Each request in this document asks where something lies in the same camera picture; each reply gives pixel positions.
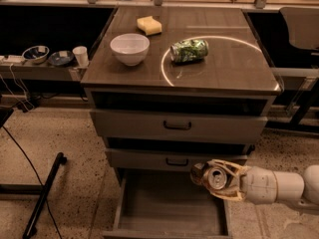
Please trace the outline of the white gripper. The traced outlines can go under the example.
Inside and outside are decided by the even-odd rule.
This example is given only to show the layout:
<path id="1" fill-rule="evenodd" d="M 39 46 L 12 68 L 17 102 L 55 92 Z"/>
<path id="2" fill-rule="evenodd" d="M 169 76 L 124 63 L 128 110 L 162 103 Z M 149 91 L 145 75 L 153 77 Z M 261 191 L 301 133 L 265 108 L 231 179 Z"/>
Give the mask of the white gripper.
<path id="1" fill-rule="evenodd" d="M 248 165 L 239 165 L 234 162 L 212 159 L 208 163 L 208 177 L 214 179 L 213 172 L 218 170 L 223 179 L 230 174 L 239 179 L 238 183 L 230 185 L 211 186 L 209 192 L 220 199 L 227 201 L 249 201 L 253 204 L 271 204 L 277 197 L 277 182 L 274 172 L 268 169 Z"/>

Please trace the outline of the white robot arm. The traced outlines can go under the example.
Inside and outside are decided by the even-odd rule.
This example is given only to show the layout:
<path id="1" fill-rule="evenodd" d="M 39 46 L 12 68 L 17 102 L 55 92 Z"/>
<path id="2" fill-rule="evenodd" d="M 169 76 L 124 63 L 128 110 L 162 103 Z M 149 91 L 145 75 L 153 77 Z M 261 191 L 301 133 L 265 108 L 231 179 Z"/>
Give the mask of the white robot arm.
<path id="1" fill-rule="evenodd" d="M 300 213 L 319 214 L 317 165 L 303 175 L 220 159 L 206 165 L 204 186 L 213 196 L 255 205 L 281 203 Z"/>

